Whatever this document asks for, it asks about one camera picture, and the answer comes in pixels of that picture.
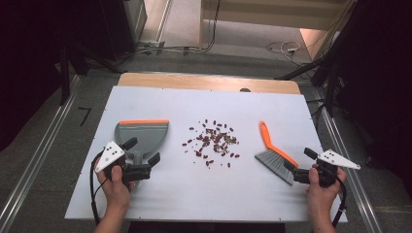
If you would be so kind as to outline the dark curtain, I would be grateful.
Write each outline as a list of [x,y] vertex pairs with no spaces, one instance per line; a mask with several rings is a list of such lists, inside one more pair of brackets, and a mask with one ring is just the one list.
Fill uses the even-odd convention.
[[61,87],[62,48],[80,39],[92,0],[0,0],[0,151]]
[[369,153],[412,197],[412,0],[359,0],[339,53],[337,100],[371,138]]

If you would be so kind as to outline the wooden table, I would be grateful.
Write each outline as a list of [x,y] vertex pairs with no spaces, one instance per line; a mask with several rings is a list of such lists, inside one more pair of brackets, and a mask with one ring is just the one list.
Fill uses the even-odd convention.
[[188,74],[124,73],[120,76],[118,85],[219,91],[239,91],[246,87],[251,92],[258,93],[300,93],[298,84],[294,81]]

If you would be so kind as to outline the light brown panel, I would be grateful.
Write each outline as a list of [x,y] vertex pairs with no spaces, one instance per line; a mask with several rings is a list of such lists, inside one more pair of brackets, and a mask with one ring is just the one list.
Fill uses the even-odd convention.
[[299,29],[304,46],[308,51],[312,60],[316,60],[321,57],[321,53],[326,49],[326,39],[328,32],[325,30],[316,29]]

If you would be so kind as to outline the aluminium profile post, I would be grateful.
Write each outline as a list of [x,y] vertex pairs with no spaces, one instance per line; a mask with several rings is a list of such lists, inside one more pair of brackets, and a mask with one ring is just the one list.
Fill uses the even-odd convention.
[[158,43],[161,42],[162,34],[165,28],[165,24],[166,24],[172,3],[173,3],[173,0],[164,0],[163,12],[159,20],[159,26],[158,26],[157,33],[155,36],[155,40]]

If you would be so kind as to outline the person's right hand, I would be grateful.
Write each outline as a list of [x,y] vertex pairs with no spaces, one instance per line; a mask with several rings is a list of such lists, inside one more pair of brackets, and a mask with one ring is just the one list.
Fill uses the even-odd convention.
[[315,216],[328,216],[332,203],[341,190],[340,182],[344,182],[347,178],[346,173],[339,168],[337,170],[338,180],[334,181],[334,184],[329,187],[321,187],[317,165],[313,164],[309,169],[308,177],[310,183],[306,192],[309,213]]

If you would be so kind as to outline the grey cabinet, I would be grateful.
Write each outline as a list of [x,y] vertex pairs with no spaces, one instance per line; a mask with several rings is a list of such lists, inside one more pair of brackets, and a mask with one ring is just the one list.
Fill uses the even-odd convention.
[[123,5],[133,43],[137,44],[140,41],[147,21],[145,2],[144,0],[124,0]]

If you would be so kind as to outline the orange brush with grey bristles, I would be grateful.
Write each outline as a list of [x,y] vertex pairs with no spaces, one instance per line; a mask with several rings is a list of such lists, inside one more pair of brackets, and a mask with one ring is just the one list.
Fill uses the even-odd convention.
[[288,166],[291,165],[292,169],[295,169],[298,167],[298,163],[286,152],[272,144],[269,129],[263,120],[258,127],[266,150],[256,154],[255,159],[285,183],[292,185],[293,174]]

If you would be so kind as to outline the pile of red and green beans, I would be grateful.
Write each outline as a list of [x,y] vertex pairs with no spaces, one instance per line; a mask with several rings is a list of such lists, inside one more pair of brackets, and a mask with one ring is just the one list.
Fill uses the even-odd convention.
[[189,137],[181,146],[184,153],[201,159],[207,168],[212,165],[230,168],[233,161],[240,157],[239,144],[231,125],[205,118],[189,127]]

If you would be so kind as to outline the metal floor rail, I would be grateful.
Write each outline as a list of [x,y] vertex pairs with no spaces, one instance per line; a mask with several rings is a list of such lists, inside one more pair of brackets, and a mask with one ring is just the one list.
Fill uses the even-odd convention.
[[68,115],[73,102],[77,96],[82,79],[75,75],[69,83],[72,92],[67,99],[54,112],[47,130],[42,134],[41,141],[36,146],[31,156],[27,158],[27,165],[18,177],[16,185],[11,189],[10,195],[5,200],[4,206],[0,208],[0,233],[8,233],[17,213],[24,202],[31,185],[34,183],[45,159],[48,156],[52,143],[58,134],[61,125]]
[[[354,159],[348,151],[348,147],[345,144],[344,138],[342,137],[342,134],[336,124],[336,118],[330,117],[329,113],[326,111],[326,107],[323,107],[322,99],[325,99],[326,96],[318,87],[313,87],[312,93],[314,98],[319,100],[317,101],[318,107],[317,112],[314,115],[314,120],[316,122],[318,135],[323,143],[323,148],[333,149],[345,158]],[[356,210],[359,212],[362,219],[365,232],[383,233],[381,224],[366,193],[366,189],[363,187],[360,172],[358,170],[348,169],[347,173],[349,190],[356,204]]]

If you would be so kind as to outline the dark cabinet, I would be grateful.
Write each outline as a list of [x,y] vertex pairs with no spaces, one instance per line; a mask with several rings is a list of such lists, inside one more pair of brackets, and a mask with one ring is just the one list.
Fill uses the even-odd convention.
[[108,57],[116,60],[134,51],[124,0],[99,0],[104,31],[108,39]]

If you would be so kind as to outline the beige wooden furniture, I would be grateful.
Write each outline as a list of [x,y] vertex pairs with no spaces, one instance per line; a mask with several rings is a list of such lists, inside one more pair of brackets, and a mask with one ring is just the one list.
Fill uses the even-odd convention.
[[323,31],[309,47],[320,49],[339,27],[357,0],[201,0],[199,42],[203,45],[203,20],[285,26]]

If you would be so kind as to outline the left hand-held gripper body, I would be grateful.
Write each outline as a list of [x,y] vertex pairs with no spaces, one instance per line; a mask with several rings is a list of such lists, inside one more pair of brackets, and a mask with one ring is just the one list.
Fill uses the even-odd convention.
[[125,162],[127,150],[123,150],[116,142],[111,141],[97,154],[99,161],[93,166],[96,173],[103,171],[108,179],[115,165],[122,168],[122,181],[131,183],[147,180],[151,176],[152,168],[149,164],[130,165]]

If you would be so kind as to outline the person's left hand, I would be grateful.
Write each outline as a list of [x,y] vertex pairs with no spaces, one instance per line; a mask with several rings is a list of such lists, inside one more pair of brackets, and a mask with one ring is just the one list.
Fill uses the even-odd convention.
[[124,184],[122,181],[122,168],[115,165],[108,179],[103,171],[97,173],[97,179],[102,184],[107,199],[107,211],[125,213],[130,203],[130,191],[135,183]]

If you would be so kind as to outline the grey dustpan with orange edge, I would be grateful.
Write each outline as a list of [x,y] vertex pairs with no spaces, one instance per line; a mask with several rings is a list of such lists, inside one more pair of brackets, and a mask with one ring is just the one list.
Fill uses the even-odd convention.
[[121,120],[115,127],[115,142],[120,145],[136,138],[137,144],[127,150],[126,154],[133,165],[141,165],[145,154],[161,146],[168,126],[168,119]]

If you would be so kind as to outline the black metal stand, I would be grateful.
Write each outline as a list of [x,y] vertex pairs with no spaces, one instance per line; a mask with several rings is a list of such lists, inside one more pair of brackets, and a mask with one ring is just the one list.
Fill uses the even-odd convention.
[[61,76],[61,100],[60,105],[63,106],[70,97],[70,81],[69,81],[69,60],[66,52],[66,47],[60,48],[60,76]]
[[277,81],[289,81],[313,69],[315,69],[315,74],[311,81],[313,86],[321,86],[324,82],[327,82],[325,108],[329,116],[334,117],[334,89],[337,84],[338,73],[332,55],[327,54],[309,64],[303,65],[295,71],[277,78]]

